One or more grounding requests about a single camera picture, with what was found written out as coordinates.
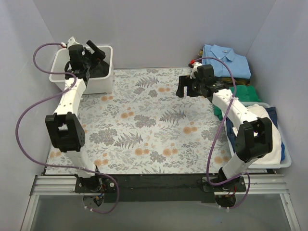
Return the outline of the black pinstriped long sleeve shirt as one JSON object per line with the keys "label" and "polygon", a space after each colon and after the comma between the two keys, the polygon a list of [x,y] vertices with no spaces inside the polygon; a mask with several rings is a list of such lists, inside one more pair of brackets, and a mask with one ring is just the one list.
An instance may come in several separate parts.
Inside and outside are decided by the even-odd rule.
{"label": "black pinstriped long sleeve shirt", "polygon": [[94,58],[91,61],[90,78],[106,77],[109,74],[110,65],[104,60]]}

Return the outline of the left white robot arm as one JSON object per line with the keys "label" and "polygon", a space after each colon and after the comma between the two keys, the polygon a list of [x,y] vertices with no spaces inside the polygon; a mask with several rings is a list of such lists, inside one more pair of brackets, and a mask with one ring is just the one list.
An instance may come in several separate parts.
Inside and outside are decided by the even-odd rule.
{"label": "left white robot arm", "polygon": [[89,79],[107,76],[109,64],[104,61],[105,52],[91,40],[87,41],[87,45],[89,49],[74,37],[68,40],[66,47],[70,60],[64,68],[66,92],[54,113],[46,116],[45,123],[53,147],[64,153],[77,167],[77,178],[81,186],[95,193],[101,190],[103,184],[97,175],[97,166],[82,150],[86,138],[77,111]]}

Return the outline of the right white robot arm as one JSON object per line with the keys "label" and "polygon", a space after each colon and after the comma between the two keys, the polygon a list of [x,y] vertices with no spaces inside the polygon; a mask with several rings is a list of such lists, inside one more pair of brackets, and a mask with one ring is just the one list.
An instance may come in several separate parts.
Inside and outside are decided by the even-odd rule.
{"label": "right white robot arm", "polygon": [[229,191],[256,160],[273,149],[272,122],[250,112],[223,82],[218,82],[211,65],[194,66],[189,76],[180,76],[176,96],[182,98],[203,96],[224,113],[238,130],[235,153],[220,168],[216,178],[207,178],[207,184]]}

